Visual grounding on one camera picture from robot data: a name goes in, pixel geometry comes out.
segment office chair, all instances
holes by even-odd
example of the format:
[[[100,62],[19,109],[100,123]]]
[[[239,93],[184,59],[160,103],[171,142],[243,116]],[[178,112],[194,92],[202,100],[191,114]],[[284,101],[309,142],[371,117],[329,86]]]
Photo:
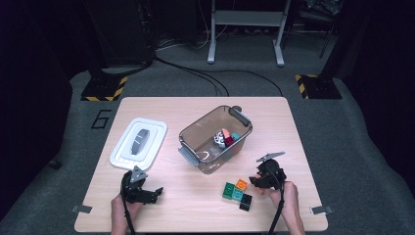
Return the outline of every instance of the office chair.
[[[287,44],[287,40],[293,28],[295,20],[300,20],[305,24],[309,23],[313,25],[318,25],[321,26],[321,28],[327,30],[326,35],[324,36],[326,41],[324,43],[323,50],[320,53],[321,59],[324,55],[324,51],[326,50],[327,44],[329,43],[333,30],[337,24],[344,0],[339,0],[336,12],[330,13],[325,13],[324,9],[321,8],[310,8],[309,6],[307,6],[307,2],[308,1],[305,0],[295,0],[295,2],[293,3],[294,5],[292,8],[292,15],[288,16],[287,19],[288,26],[286,28],[286,36],[282,48],[284,49]]]

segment gray transparent bin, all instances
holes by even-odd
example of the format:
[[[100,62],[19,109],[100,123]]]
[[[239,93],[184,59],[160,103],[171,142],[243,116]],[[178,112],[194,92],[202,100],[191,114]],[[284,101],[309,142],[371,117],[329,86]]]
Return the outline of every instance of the gray transparent bin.
[[[213,141],[213,135],[226,128],[239,138],[222,149]],[[211,174],[234,157],[253,131],[251,121],[241,113],[240,107],[219,106],[193,122],[179,134],[180,154],[203,173]]]

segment orange block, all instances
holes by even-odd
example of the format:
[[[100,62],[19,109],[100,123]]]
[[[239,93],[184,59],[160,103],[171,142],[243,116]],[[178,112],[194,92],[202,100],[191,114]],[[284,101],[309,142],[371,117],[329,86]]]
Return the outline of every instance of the orange block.
[[[248,183],[246,181],[244,181],[243,179],[239,179],[238,182],[236,183],[235,187],[241,189],[242,191],[244,191],[247,188]]]

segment table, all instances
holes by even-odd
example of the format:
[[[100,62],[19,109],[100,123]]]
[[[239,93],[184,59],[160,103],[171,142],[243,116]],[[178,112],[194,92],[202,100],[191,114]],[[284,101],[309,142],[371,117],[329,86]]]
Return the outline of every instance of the table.
[[[277,38],[272,40],[277,66],[284,66],[283,53],[281,51],[281,39],[288,16],[291,0],[285,0],[283,12],[257,12],[257,11],[221,11],[216,10],[215,0],[211,0],[211,27],[210,47],[208,50],[207,62],[214,63],[216,53],[216,25],[254,25],[254,26],[279,26]]]
[[[253,132],[242,150],[213,174],[203,174],[178,152],[181,130],[221,105],[240,106],[253,123]],[[250,211],[239,203],[222,198],[226,182],[249,182],[256,173],[255,161],[267,153],[285,151],[276,160],[294,181],[300,192],[300,214],[306,231],[322,231],[328,226],[326,215],[311,214],[309,207],[321,201],[293,120],[289,104],[280,97],[131,97],[124,98],[98,161],[85,199],[90,213],[80,212],[74,228],[77,232],[111,230],[110,201],[119,192],[126,169],[115,168],[110,155],[128,124],[135,118],[166,122],[168,131],[143,189],[164,187],[156,204],[146,205],[134,221],[137,232],[265,232],[276,209],[266,196],[249,184],[246,193],[253,196]],[[282,217],[277,230],[287,230]]]

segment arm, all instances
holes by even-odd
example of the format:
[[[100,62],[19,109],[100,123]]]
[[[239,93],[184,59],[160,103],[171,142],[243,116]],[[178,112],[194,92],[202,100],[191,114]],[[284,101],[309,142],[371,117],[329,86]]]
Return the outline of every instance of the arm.
[[[134,220],[138,211],[143,206],[142,203],[128,203],[127,208],[131,216],[131,220]],[[128,229],[127,220],[125,218],[125,209],[122,203],[121,195],[118,194],[111,200],[111,234],[112,235],[125,235]]]
[[[275,208],[278,208],[280,203],[281,193],[279,190],[257,188],[259,194],[267,195]],[[281,215],[286,222],[288,230],[291,235],[305,234],[304,226],[300,217],[299,209],[299,191],[297,186],[290,181],[284,183],[284,207]]]

